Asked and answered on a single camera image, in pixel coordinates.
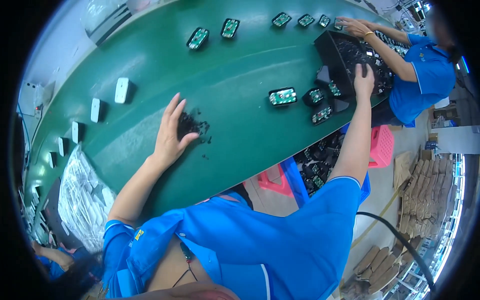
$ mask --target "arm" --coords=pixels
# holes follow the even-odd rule
[[[73,258],[58,249],[42,247],[42,245],[36,241],[32,241],[32,248],[38,256],[47,257],[51,261],[58,263],[65,272],[73,264]]]
[[[367,26],[368,29],[370,29],[371,31],[377,30],[377,31],[383,32],[386,36],[388,36],[389,38],[391,38],[391,39],[393,39],[397,42],[404,43],[404,44],[407,44],[409,46],[412,46],[412,43],[408,39],[407,33],[403,32],[403,31],[396,30],[395,28],[383,26],[383,25],[380,25],[380,24],[377,24],[377,23],[369,22],[367,20],[357,20],[357,21],[359,21],[363,25]]]
[[[185,99],[178,104],[180,93],[176,94],[165,108],[156,138],[155,150],[120,191],[108,214],[108,221],[118,220],[133,225],[138,219],[145,202],[163,172],[183,153],[188,144],[198,138],[198,133],[177,139],[180,114],[185,107]]]
[[[350,34],[363,37],[364,40],[382,57],[387,66],[389,66],[403,81],[417,82],[417,75],[411,62],[406,62],[398,53],[390,49],[376,35],[366,33],[371,30],[359,21],[347,17],[338,17],[342,20],[337,22],[339,25],[345,26],[345,30]]]
[[[370,96],[375,78],[370,65],[368,72],[362,77],[362,66],[357,64],[355,74],[355,91],[357,92],[357,108],[343,140],[338,160],[328,180],[340,176],[350,176],[363,184],[370,160],[370,135],[372,133],[372,104]]]

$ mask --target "pink plastic stool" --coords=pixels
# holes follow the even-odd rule
[[[395,139],[388,125],[372,128],[369,168],[385,168],[390,165]]]
[[[258,179],[258,185],[262,189],[271,190],[279,194],[293,198],[293,192],[292,192],[292,189],[290,188],[290,185],[288,184],[287,177],[285,177],[285,174],[283,173],[283,170],[280,164],[278,164],[277,166],[278,166],[278,172],[280,173],[280,179],[282,180],[282,184],[276,184],[275,182],[270,181],[268,179],[267,171],[263,171],[262,173],[260,173],[260,177]]]

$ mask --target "hand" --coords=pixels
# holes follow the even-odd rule
[[[363,19],[357,19],[357,21],[359,21],[363,25],[367,26],[368,29],[370,29],[371,31],[378,30],[378,28],[379,28],[379,25],[377,23],[373,23],[373,22],[363,20]]]
[[[373,76],[373,70],[369,64],[367,64],[367,76],[362,76],[362,65],[357,63],[355,67],[355,80],[353,82],[355,91],[357,92],[357,102],[368,99],[372,95],[373,86],[375,85],[375,77]]]
[[[337,22],[336,24],[342,25],[345,31],[347,31],[353,36],[364,37],[367,32],[371,31],[367,26],[355,19],[347,17],[337,17],[337,19],[342,21]]]
[[[165,108],[156,137],[155,151],[150,156],[153,163],[162,170],[170,167],[180,157],[188,144],[199,137],[198,133],[191,132],[185,135],[181,141],[178,141],[179,117],[186,103],[186,100],[183,99],[178,104],[179,98],[180,93],[177,93]]]
[[[37,255],[40,255],[40,252],[42,251],[42,245],[40,245],[36,240],[33,240],[31,242],[32,248],[35,251]]]

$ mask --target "stack of cardboard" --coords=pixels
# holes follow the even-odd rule
[[[446,213],[453,162],[421,159],[403,192],[399,231],[410,237],[434,237]]]

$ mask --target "yellow logo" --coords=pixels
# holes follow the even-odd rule
[[[136,239],[136,240],[138,240],[138,239],[139,239],[139,237],[140,237],[140,236],[141,236],[143,233],[144,233],[144,231],[140,229],[140,230],[138,231],[138,233],[137,233],[137,235],[136,235],[135,239]]]

